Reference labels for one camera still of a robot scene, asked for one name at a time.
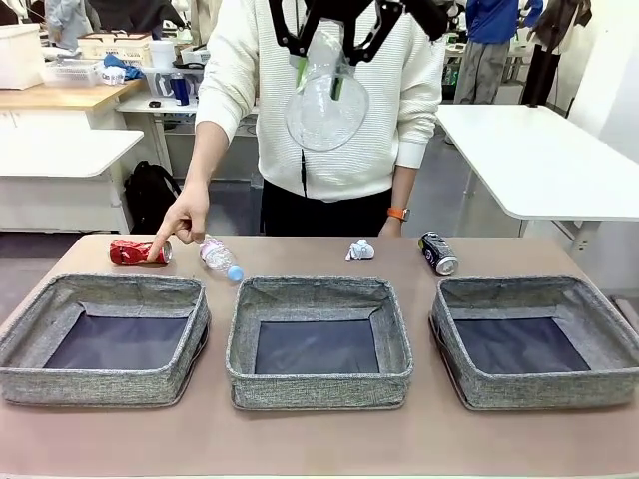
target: hand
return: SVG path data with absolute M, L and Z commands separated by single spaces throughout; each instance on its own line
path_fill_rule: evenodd
M 167 210 L 164 221 L 149 250 L 149 261 L 155 260 L 171 235 L 184 244 L 204 241 L 205 222 L 209 210 L 209 189 L 206 183 L 186 184 L 182 193 Z
M 395 217 L 388 217 L 379 235 L 385 238 L 401 238 L 401 220 Z
M 51 34 L 53 35 L 53 41 L 55 43 L 60 43 L 62 41 L 62 29 L 54 28 L 51 30 Z

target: red soda can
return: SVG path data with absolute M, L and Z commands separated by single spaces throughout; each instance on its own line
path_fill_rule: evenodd
M 109 247 L 109 258 L 113 264 L 127 265 L 148 263 L 149 249 L 153 245 L 152 242 L 132 242 L 115 240 L 111 242 Z M 153 261 L 157 264 L 169 264 L 173 258 L 173 250 L 171 244 L 165 242 L 158 257 Z

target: black backpack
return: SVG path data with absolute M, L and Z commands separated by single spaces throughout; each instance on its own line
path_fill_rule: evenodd
M 135 222 L 131 233 L 154 235 L 169 206 L 181 192 L 178 183 L 164 168 L 140 162 L 125 181 L 127 203 Z

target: white sweater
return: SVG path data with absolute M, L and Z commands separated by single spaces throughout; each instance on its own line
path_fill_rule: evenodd
M 291 31 L 296 28 L 294 1 L 283 2 Z M 375 22 L 374 3 L 357 20 L 356 43 Z M 302 21 L 304 0 L 299 10 Z M 336 28 L 327 22 L 320 25 Z M 289 51 L 276 41 L 269 0 L 224 0 L 208 48 L 211 60 L 200 87 L 196 124 L 214 122 L 231 140 L 254 104 L 259 78 L 260 173 L 302 195 L 302 149 L 284 119 L 295 92 L 296 70 Z M 441 101 L 444 53 L 443 42 L 430 42 L 409 15 L 399 19 L 374 59 L 357 65 L 355 77 L 370 99 L 359 131 L 330 152 L 305 151 L 309 198 L 330 202 L 374 195 L 391 188 L 395 165 L 419 168 Z

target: orange watch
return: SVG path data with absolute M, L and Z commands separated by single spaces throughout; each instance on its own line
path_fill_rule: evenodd
M 410 218 L 410 210 L 408 208 L 393 208 L 388 209 L 388 215 L 393 218 L 397 218 L 402 223 L 405 223 Z

